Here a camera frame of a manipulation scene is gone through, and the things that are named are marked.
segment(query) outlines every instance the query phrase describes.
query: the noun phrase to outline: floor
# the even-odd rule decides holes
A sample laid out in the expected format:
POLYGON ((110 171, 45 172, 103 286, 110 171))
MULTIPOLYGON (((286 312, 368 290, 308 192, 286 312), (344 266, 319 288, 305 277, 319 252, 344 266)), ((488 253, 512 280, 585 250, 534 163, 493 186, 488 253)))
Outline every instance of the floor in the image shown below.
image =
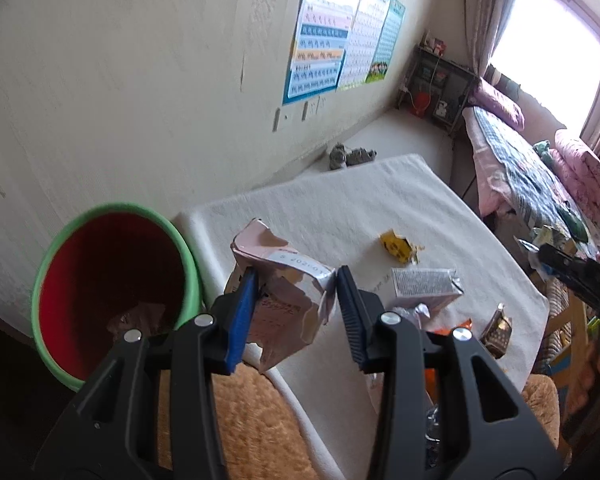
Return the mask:
POLYGON ((474 149, 469 139, 459 137, 454 143, 454 162, 449 187, 478 214, 478 187, 475 183, 474 149))
POLYGON ((73 395, 34 348, 0 330, 0 480, 33 478, 36 453, 73 395))
MULTIPOLYGON (((407 110, 391 109, 371 122, 344 143, 348 149, 376 150, 376 160, 417 153, 445 183, 452 173, 452 141, 449 135, 407 110)), ((323 156, 302 174, 322 173, 329 169, 329 158, 323 156)))

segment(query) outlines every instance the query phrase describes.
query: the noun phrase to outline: orange wrapper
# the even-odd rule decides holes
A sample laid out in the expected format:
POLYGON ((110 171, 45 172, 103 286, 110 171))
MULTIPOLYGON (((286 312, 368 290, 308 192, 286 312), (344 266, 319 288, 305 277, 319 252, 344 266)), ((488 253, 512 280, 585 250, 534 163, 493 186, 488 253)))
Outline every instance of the orange wrapper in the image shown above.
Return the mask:
MULTIPOLYGON (((474 326, 474 322, 471 318, 467 319, 464 323, 458 325, 463 326, 464 328, 472 329, 474 326)), ((449 335, 451 333, 451 328, 441 328, 439 330, 434 330, 435 334, 440 335, 449 335)), ((436 371, 433 368, 426 368, 424 370, 424 385, 427 389, 427 393, 434 404, 438 403, 438 382, 436 381, 436 371)))

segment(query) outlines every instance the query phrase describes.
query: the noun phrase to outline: yellow snack package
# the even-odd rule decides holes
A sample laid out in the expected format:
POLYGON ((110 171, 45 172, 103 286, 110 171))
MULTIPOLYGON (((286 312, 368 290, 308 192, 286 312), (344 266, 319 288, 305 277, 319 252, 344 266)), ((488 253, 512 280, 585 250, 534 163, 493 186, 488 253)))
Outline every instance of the yellow snack package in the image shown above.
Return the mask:
POLYGON ((380 235, 380 243, 400 263, 418 263, 418 248, 412 246, 404 236, 398 236, 393 229, 380 235))

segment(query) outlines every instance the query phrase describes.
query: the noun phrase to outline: human hand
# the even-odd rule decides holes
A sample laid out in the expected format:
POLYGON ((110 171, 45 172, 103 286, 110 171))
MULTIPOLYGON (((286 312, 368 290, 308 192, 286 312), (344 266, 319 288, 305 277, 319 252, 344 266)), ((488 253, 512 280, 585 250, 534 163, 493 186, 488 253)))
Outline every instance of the human hand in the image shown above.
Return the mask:
POLYGON ((598 348, 595 342, 589 345, 585 365, 580 371, 578 380, 567 393, 567 416, 578 412, 589 402, 589 390, 592 389, 593 384, 596 381, 594 367, 596 367, 600 374, 600 355, 598 355, 598 348))

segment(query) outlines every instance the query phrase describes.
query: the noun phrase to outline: blue poster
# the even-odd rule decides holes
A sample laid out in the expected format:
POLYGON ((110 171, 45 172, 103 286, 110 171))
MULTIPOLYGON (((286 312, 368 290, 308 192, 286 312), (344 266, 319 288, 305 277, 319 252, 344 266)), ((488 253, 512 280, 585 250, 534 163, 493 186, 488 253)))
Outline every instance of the blue poster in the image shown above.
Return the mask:
POLYGON ((302 0, 282 104, 336 88, 360 0, 302 0))
POLYGON ((378 39, 378 46, 374 59, 371 62, 371 68, 366 76, 366 82, 380 81, 384 79, 389 63, 394 55, 395 42, 398 41, 400 27, 404 19, 404 5, 398 0, 391 0, 389 3, 389 12, 384 20, 382 32, 378 39))
POLYGON ((345 48, 338 90, 354 88, 366 82, 389 4, 390 0, 360 0, 345 48))

